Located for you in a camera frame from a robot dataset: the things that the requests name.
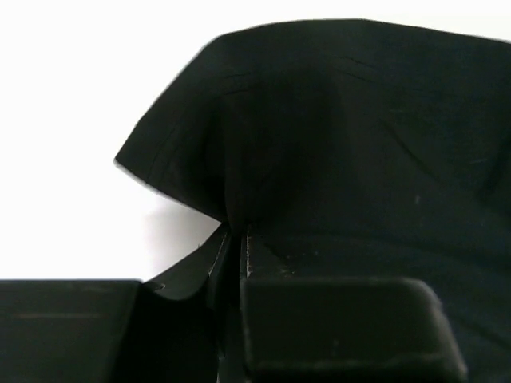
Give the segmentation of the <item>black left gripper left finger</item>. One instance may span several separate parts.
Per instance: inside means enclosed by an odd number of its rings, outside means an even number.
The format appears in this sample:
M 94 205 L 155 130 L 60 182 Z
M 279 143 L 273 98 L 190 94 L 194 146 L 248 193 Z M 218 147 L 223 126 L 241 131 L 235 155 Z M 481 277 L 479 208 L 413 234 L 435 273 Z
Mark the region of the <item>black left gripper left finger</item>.
M 148 282 L 2 282 L 2 381 L 214 382 L 207 281 L 228 248 L 222 226 Z

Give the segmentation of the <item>black trousers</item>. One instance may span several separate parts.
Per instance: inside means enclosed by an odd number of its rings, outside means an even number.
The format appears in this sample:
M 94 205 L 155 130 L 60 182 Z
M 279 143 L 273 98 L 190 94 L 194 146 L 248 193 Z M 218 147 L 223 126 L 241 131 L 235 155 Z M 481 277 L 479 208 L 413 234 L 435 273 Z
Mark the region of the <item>black trousers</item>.
M 357 19 L 225 34 L 115 161 L 283 275 L 425 281 L 471 381 L 509 381 L 509 43 Z

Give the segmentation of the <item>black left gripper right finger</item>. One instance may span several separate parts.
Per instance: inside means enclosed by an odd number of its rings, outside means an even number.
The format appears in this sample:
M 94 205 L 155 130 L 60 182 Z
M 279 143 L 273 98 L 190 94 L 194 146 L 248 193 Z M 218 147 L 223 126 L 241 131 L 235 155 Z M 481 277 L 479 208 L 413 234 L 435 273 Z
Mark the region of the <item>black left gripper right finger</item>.
M 240 257 L 249 382 L 465 382 L 442 304 L 403 277 L 299 275 L 263 241 Z

